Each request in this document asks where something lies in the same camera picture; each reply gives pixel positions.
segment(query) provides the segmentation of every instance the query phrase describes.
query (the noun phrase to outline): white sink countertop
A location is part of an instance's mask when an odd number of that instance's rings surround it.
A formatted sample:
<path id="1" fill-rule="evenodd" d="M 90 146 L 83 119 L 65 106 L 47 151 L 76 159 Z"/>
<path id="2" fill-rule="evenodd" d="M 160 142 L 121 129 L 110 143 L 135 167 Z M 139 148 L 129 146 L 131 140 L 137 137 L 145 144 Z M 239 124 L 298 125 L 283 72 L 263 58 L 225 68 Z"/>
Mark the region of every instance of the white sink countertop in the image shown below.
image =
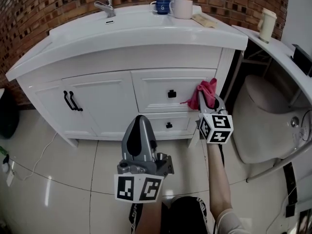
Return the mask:
<path id="1" fill-rule="evenodd" d="M 30 49 L 6 74 L 9 81 L 59 60 L 97 51 L 159 44 L 189 44 L 245 50 L 248 37 L 233 27 L 216 21 L 217 28 L 205 28 L 194 20 L 176 19 L 151 12 L 149 5 L 115 10 L 107 18 L 98 12 L 63 24 Z M 193 14 L 201 13 L 200 6 Z"/>

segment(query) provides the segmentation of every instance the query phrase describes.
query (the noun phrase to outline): cabinet door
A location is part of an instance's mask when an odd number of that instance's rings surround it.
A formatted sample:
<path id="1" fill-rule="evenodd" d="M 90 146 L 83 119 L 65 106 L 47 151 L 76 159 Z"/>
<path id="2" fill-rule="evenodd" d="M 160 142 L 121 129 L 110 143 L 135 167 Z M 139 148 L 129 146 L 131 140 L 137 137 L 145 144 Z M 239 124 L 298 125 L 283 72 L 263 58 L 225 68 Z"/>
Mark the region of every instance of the cabinet door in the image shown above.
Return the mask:
<path id="1" fill-rule="evenodd" d="M 191 111 L 187 104 L 202 80 L 210 81 L 216 69 L 166 68 L 131 71 L 140 113 Z"/>
<path id="2" fill-rule="evenodd" d="M 61 80 L 32 86 L 30 89 L 34 99 L 49 112 L 65 135 L 96 136 L 91 125 L 83 118 L 82 112 L 73 111 L 67 105 L 64 91 L 69 91 L 61 84 Z"/>
<path id="3" fill-rule="evenodd" d="M 71 77 L 63 82 L 88 111 L 97 136 L 122 137 L 138 115 L 130 71 Z"/>

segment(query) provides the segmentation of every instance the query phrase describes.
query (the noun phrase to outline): faucet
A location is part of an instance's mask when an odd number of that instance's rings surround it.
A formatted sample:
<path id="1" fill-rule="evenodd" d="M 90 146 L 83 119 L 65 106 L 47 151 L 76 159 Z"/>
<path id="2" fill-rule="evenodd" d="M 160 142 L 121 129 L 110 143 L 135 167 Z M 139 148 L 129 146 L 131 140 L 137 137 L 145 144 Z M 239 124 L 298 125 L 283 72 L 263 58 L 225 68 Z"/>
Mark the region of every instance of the faucet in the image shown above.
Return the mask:
<path id="1" fill-rule="evenodd" d="M 114 17 L 116 15 L 112 5 L 112 0 L 107 0 L 107 4 L 104 4 L 100 1 L 96 1 L 94 3 L 94 6 L 98 9 L 105 11 L 107 13 L 108 18 Z"/>

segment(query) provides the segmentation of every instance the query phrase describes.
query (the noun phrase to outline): cabinet leg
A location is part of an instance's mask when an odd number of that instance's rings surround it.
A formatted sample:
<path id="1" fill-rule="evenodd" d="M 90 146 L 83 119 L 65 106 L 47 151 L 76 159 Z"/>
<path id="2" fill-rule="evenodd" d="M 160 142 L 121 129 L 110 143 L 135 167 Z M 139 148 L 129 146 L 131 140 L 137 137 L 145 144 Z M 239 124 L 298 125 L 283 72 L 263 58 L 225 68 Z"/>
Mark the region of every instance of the cabinet leg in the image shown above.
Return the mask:
<path id="1" fill-rule="evenodd" d="M 74 138 L 66 138 L 64 136 L 61 136 L 68 144 L 70 144 L 72 147 L 77 148 L 78 147 L 78 141 Z"/>
<path id="2" fill-rule="evenodd" d="M 196 129 L 193 138 L 187 140 L 187 147 L 188 148 L 195 147 L 198 141 L 199 141 L 199 130 Z"/>

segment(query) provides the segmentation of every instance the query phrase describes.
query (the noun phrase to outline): pink cloth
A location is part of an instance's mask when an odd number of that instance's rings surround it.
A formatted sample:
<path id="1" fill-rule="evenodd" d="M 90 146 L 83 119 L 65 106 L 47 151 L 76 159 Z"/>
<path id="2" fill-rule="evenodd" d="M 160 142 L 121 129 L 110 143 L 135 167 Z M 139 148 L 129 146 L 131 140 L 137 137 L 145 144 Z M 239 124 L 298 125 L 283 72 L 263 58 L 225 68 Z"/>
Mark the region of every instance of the pink cloth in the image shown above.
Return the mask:
<path id="1" fill-rule="evenodd" d="M 193 93 L 192 98 L 188 99 L 183 103 L 187 103 L 188 106 L 193 110 L 198 110 L 198 92 L 203 91 L 204 97 L 206 98 L 207 106 L 213 108 L 215 106 L 215 89 L 216 89 L 216 78 L 213 78 L 210 82 L 203 80 L 198 85 Z"/>

